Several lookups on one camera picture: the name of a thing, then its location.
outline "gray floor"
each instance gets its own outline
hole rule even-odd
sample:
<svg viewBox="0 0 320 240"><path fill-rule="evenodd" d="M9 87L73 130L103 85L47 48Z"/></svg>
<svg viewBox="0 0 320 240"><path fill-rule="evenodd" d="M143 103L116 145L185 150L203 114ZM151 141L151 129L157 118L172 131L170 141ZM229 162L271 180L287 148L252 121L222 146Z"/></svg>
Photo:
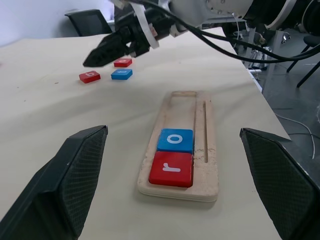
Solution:
<svg viewBox="0 0 320 240"><path fill-rule="evenodd" d="M290 32L292 39L281 45L279 55L294 56L299 54L306 44L303 42L305 34ZM270 88L264 93L271 108L278 115L299 121L308 126L314 135L320 137L320 69L316 71L300 88L298 82L320 61L320 54L299 61L295 67L286 73L292 62L279 63L275 66ZM266 74L259 74L261 84ZM311 137L308 130L295 122L279 119L291 139L309 156L313 153ZM314 137L315 156L320 155L320 139Z"/></svg>

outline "chair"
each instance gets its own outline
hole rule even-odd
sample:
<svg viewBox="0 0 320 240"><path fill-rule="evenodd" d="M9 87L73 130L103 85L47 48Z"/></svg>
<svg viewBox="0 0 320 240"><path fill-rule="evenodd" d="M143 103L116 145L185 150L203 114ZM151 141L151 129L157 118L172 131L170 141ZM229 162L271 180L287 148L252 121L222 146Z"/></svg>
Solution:
<svg viewBox="0 0 320 240"><path fill-rule="evenodd" d="M107 21L98 9L71 12L65 16L69 17L80 37L112 33Z"/></svg>
<svg viewBox="0 0 320 240"><path fill-rule="evenodd" d="M303 49L303 51L301 53L306 52L309 48L314 48L315 46L320 44L320 37L319 36L305 36L303 41L306 44L305 49ZM287 73L290 72L290 70L297 64L298 61L295 61L291 64L291 66L287 69ZM315 65L315 67L297 84L297 88L300 88L300 86L302 84L304 84L305 81L308 80L308 78L310 78L310 76L312 74L314 74L314 72L320 67L320 61L318 62L317 65Z"/></svg>

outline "white wall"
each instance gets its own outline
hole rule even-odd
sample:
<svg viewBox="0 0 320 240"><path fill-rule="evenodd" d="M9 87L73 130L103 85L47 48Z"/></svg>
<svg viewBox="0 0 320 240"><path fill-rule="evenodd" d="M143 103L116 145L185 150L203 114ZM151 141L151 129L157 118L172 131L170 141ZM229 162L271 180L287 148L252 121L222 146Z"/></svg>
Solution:
<svg viewBox="0 0 320 240"><path fill-rule="evenodd" d="M66 13L100 9L106 20L114 7L108 0L0 0L0 46L20 38L76 37Z"/></svg>

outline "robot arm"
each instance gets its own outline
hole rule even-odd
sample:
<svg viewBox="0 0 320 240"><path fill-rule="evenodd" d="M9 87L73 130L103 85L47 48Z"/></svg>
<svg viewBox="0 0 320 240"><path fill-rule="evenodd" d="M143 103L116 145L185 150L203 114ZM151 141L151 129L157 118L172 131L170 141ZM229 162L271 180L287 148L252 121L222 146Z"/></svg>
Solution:
<svg viewBox="0 0 320 240"><path fill-rule="evenodd" d="M127 0L112 1L120 8L128 4ZM194 27L217 14L234 13L272 30L300 25L305 32L320 35L320 0L158 0L158 5ZM117 31L92 50L83 63L85 67L102 67L124 55L138 57L150 47L157 48L160 39L185 32L183 26L154 8L132 6L134 11L119 19Z"/></svg>

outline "wooden tray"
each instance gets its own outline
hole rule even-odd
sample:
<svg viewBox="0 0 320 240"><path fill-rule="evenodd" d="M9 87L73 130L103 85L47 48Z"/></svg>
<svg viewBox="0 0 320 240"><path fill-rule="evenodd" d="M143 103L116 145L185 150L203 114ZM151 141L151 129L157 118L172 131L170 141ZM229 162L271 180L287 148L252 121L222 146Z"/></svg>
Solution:
<svg viewBox="0 0 320 240"><path fill-rule="evenodd" d="M193 129L193 185L189 188L155 185L149 182L158 138L163 128ZM213 106L208 93L174 91L165 97L145 153L137 186L141 193L151 196L199 202L217 200L219 180Z"/></svg>

